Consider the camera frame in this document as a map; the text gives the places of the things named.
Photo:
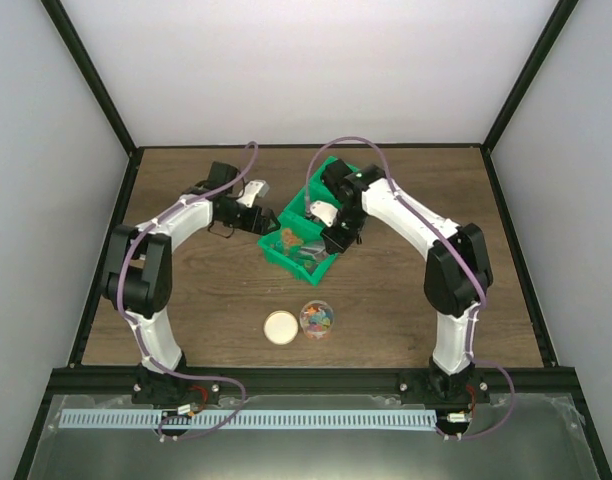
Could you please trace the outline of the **green bin with star candies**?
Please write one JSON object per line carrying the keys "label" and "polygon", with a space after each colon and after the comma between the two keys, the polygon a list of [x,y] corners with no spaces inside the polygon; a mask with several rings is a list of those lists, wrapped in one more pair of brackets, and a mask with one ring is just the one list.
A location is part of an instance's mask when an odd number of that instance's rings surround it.
{"label": "green bin with star candies", "polygon": [[279,216],[280,229],[258,241],[267,262],[277,265],[296,279],[317,286],[337,259],[325,250],[322,224],[294,213]]}

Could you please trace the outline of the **green bin with popsicle candies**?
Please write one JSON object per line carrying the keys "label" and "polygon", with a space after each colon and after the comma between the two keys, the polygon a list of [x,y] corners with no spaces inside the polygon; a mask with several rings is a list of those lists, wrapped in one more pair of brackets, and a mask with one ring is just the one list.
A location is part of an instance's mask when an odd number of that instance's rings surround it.
{"label": "green bin with popsicle candies", "polygon": [[361,192],[358,173],[360,170],[354,165],[337,157],[329,157],[312,176],[309,188],[315,189],[315,199],[330,197],[344,203]]}

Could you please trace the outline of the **cream jar lid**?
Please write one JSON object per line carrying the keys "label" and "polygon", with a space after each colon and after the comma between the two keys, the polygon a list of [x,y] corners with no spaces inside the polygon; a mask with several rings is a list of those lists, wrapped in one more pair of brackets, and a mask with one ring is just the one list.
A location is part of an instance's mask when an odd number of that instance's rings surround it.
{"label": "cream jar lid", "polygon": [[291,343],[297,336],[298,331],[297,318],[284,310],[269,314],[263,325],[263,333],[266,339],[275,345]]}

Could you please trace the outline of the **silver metal scoop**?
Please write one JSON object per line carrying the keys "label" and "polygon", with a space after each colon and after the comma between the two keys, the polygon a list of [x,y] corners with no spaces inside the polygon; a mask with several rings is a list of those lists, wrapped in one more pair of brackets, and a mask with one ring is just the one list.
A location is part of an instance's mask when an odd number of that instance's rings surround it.
{"label": "silver metal scoop", "polygon": [[314,262],[322,262],[329,256],[323,240],[317,240],[301,245],[297,250],[297,255],[300,258],[309,259]]}

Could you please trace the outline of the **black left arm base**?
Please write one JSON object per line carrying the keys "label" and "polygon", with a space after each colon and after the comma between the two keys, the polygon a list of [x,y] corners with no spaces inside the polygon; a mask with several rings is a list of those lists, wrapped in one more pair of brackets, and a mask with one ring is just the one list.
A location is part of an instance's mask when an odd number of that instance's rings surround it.
{"label": "black left arm base", "polygon": [[173,407],[187,403],[215,404],[219,392],[206,382],[193,382],[168,374],[156,373],[142,365],[136,368],[132,393],[134,404]]}

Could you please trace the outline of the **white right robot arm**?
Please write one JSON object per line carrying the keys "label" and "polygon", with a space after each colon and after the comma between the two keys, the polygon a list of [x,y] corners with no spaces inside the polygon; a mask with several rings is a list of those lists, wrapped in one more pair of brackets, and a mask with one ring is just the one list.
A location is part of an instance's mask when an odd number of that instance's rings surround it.
{"label": "white right robot arm", "polygon": [[461,371],[473,360],[474,324],[493,283],[482,230],[459,225],[413,199],[387,172],[370,165],[354,171],[337,159],[314,175],[337,202],[311,200],[308,213],[324,224],[326,252],[344,253],[368,217],[374,217],[411,244],[425,260],[424,293],[437,312],[437,337],[432,364],[440,371],[430,378],[433,396],[444,403],[466,390]]}

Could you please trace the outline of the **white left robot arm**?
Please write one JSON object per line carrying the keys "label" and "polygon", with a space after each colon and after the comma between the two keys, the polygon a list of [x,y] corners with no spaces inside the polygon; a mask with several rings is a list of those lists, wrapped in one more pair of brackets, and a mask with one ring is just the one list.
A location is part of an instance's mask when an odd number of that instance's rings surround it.
{"label": "white left robot arm", "polygon": [[216,222],[233,230],[264,236],[280,223],[255,201],[264,197],[264,180],[247,180],[234,166],[215,162],[207,179],[188,188],[151,220],[112,230],[101,277],[104,298],[129,324],[141,364],[158,375],[156,393],[167,403],[182,402],[189,377],[178,371],[182,349],[174,339],[167,305],[173,288],[173,253],[200,230]]}

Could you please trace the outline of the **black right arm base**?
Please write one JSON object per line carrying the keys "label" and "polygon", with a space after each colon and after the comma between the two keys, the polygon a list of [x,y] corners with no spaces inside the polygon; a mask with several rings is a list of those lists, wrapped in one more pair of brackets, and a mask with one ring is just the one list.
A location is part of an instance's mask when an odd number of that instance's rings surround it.
{"label": "black right arm base", "polygon": [[408,369],[399,373],[397,392],[403,403],[424,404],[428,407],[460,406],[475,402],[489,403],[489,394],[480,388],[482,377],[472,368],[455,375],[442,370]]}

